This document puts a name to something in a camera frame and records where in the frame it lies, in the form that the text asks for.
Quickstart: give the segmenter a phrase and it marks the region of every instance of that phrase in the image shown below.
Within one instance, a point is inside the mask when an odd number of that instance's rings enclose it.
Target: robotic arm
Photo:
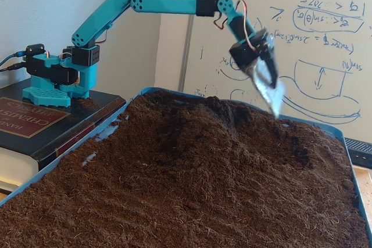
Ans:
[[[220,18],[225,14],[237,40],[231,56],[252,78],[274,115],[279,114],[284,87],[277,82],[273,40],[266,30],[256,33],[246,10],[245,15],[237,12],[233,0],[106,0],[72,35],[73,45],[62,56],[45,54],[42,44],[27,47],[24,66],[31,87],[23,90],[23,97],[45,106],[69,106],[70,98],[88,98],[96,84],[100,48],[96,40],[129,8],[138,13],[214,17],[219,12]]]

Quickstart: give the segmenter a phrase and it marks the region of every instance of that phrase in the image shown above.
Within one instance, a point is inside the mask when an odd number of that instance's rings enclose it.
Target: soil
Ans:
[[[369,246],[344,147],[318,128],[166,92],[120,119],[0,209],[0,247]]]
[[[101,107],[99,103],[93,99],[79,99],[78,101],[81,105],[89,110],[98,110]]]

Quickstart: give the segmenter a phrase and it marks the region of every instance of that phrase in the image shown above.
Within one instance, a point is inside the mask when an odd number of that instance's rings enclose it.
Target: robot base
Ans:
[[[67,93],[57,89],[25,88],[23,98],[31,100],[37,106],[69,107],[71,105],[71,99]]]

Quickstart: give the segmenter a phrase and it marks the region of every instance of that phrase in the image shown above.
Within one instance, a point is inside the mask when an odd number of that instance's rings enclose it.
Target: plastic tray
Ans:
[[[11,198],[13,198],[16,195],[22,193],[31,184],[38,182],[45,174],[47,174],[47,173],[51,172],[52,170],[54,170],[54,168],[57,167],[58,163],[60,162],[60,160],[62,158],[64,158],[66,155],[68,155],[71,151],[77,149],[81,144],[83,144],[89,138],[95,137],[95,136],[97,136],[99,134],[99,137],[98,138],[103,139],[103,138],[107,138],[110,134],[112,134],[115,131],[115,129],[118,127],[118,125],[117,126],[115,126],[115,125],[114,126],[112,126],[112,125],[110,126],[110,124],[111,123],[114,123],[115,121],[117,121],[117,117],[120,114],[122,114],[122,112],[125,111],[125,109],[127,108],[127,106],[136,97],[138,97],[140,95],[143,95],[143,94],[146,94],[146,93],[156,92],[156,91],[159,91],[159,90],[164,90],[164,91],[167,91],[167,92],[176,94],[176,95],[186,96],[186,97],[194,98],[194,99],[201,99],[201,98],[203,98],[203,97],[200,97],[200,96],[184,94],[184,93],[181,93],[181,92],[170,91],[170,90],[162,89],[162,88],[154,88],[154,87],[152,87],[152,88],[145,88],[145,89],[143,89],[137,96],[135,96],[134,98],[132,98],[127,104],[125,104],[125,106],[123,106],[121,109],[119,109],[111,117],[109,117],[108,119],[106,119],[103,123],[101,123],[98,127],[96,127],[96,129],[94,129],[88,135],[86,135],[81,141],[77,142],[69,150],[67,150],[66,152],[64,152],[64,154],[62,154],[61,156],[59,156],[51,164],[49,164],[48,166],[46,166],[45,168],[43,168],[40,172],[38,172],[35,176],[33,176],[32,179],[30,179],[28,182],[26,182],[25,184],[23,184],[16,191],[14,191],[8,197],[6,197],[3,201],[1,201],[0,202],[0,207],[3,206]],[[254,107],[254,106],[252,106],[250,104],[247,104],[247,103],[244,103],[244,102],[238,102],[238,101],[233,101],[233,102],[242,103],[242,104],[244,104],[246,106],[249,106],[249,107],[253,107],[255,109],[258,109],[257,107]],[[334,128],[334,127],[329,126],[329,125],[326,125],[326,124],[316,123],[316,122],[307,121],[307,120],[303,120],[303,119],[299,119],[299,118],[294,118],[294,117],[289,117],[289,116],[280,116],[280,119],[289,119],[289,120],[296,121],[296,122],[310,124],[312,126],[318,126],[319,128],[321,128],[323,130],[323,132],[326,135],[328,135],[328,136],[330,136],[332,138],[337,138],[337,139],[341,140],[342,144],[345,147],[345,151],[346,151],[346,153],[349,156],[350,166],[352,165],[352,162],[351,162],[351,159],[350,159],[350,155],[349,155],[349,152],[348,152],[348,148],[346,146],[344,135],[342,134],[342,132],[339,129]],[[357,180],[356,180],[356,176],[355,176],[354,171],[353,171],[353,181],[354,181],[354,185],[356,186],[355,187],[356,194],[359,197],[359,210],[360,210],[360,214],[367,221],[367,233],[369,235],[370,246],[372,247],[372,232],[371,232],[371,226],[370,226],[372,220],[369,220],[368,219],[368,216],[367,216],[367,213],[366,213],[366,209],[364,208],[363,199],[362,199],[362,196],[360,194],[359,185],[357,183]]]

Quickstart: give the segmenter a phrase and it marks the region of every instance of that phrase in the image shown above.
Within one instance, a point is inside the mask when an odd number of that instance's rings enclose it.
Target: book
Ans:
[[[90,91],[70,107],[36,106],[22,98],[30,79],[0,89],[0,192],[13,192],[126,104]]]

